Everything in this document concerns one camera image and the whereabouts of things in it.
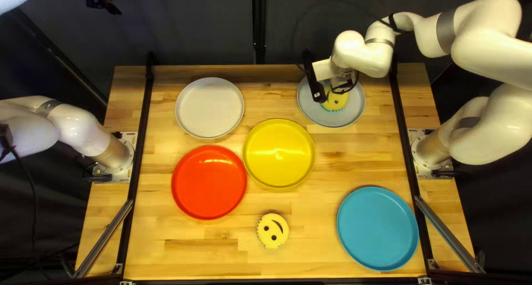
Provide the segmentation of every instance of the wooden table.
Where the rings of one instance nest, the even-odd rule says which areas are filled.
[[[423,64],[400,64],[398,81],[409,128],[436,128],[439,120]],[[144,91],[144,67],[116,67],[105,127],[138,128]],[[202,77],[235,83],[246,108],[239,126],[212,140],[186,134],[174,117],[175,100],[185,85]],[[361,76],[366,107],[356,124],[325,128],[309,121],[296,102],[303,77],[295,65],[203,65],[155,68],[148,128],[124,278],[131,280],[206,280],[273,278],[365,278],[425,274],[421,248],[402,268],[376,272],[345,252],[336,234],[336,213],[347,194],[366,184],[388,188],[412,207],[395,111],[386,78]],[[308,179],[290,190],[259,186],[249,177],[241,204],[214,221],[182,213],[170,193],[179,159],[205,144],[225,146],[241,156],[246,134],[269,118],[302,125],[316,144],[316,165]],[[421,180],[423,198],[472,253],[472,245],[454,180]],[[93,184],[77,265],[111,221],[127,196],[123,184]],[[290,238],[279,250],[265,250],[256,224],[266,210],[281,213]],[[429,225],[434,258],[446,269],[465,267]],[[90,275],[110,272],[116,263],[117,232]]]

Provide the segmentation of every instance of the plate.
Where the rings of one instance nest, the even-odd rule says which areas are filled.
[[[231,132],[244,115],[244,98],[229,81],[208,77],[187,85],[176,101],[177,123],[192,136],[215,139]]]
[[[338,211],[337,228],[347,253],[376,271],[402,267],[418,246],[414,213],[399,196],[381,187],[363,187],[348,195]]]
[[[230,213],[246,191],[246,169],[235,153],[221,146],[201,146],[188,152],[172,175],[177,206],[200,220]]]
[[[316,159],[310,134],[286,119],[267,120],[251,129],[242,155],[249,174],[273,188],[301,183],[312,171]]]
[[[297,87],[297,104],[303,114],[311,121],[325,127],[343,127],[355,123],[362,115],[365,106],[364,90],[360,82],[349,91],[349,100],[340,111],[326,111],[319,103],[314,102],[307,78],[303,78]]]

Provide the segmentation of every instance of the yellow sponge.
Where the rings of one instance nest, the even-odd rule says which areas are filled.
[[[268,213],[262,217],[257,226],[257,235],[267,249],[276,249],[288,239],[288,224],[277,213]]]
[[[335,94],[330,86],[325,87],[324,90],[327,101],[323,102],[321,106],[326,111],[340,111],[345,107],[347,100],[349,99],[349,92],[343,93],[341,95]]]

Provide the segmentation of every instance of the orange plate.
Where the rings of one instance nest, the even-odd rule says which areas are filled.
[[[221,146],[188,152],[172,175],[172,195],[184,213],[214,220],[230,213],[246,191],[246,169],[235,153]]]

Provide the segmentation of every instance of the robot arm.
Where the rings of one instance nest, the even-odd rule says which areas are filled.
[[[476,0],[428,18],[408,12],[393,18],[397,28],[414,31],[423,55],[450,54],[463,69],[506,83],[484,104],[465,105],[438,132],[423,139],[425,145],[418,146],[425,151],[417,156],[424,158],[417,160],[437,165],[437,160],[453,156],[467,164],[487,164],[529,141],[532,43],[515,39],[521,22],[517,0]],[[382,20],[389,23],[387,17]],[[349,69],[371,77],[386,76],[398,34],[379,21],[369,26],[365,38],[356,31],[344,31],[336,38],[332,56],[312,64],[316,79],[336,80]],[[477,113],[477,120],[463,127],[468,111]]]
[[[8,124],[21,157],[44,151],[57,140],[105,167],[122,166],[129,150],[88,111],[44,96],[0,101],[0,123]],[[12,160],[6,156],[3,162]]]

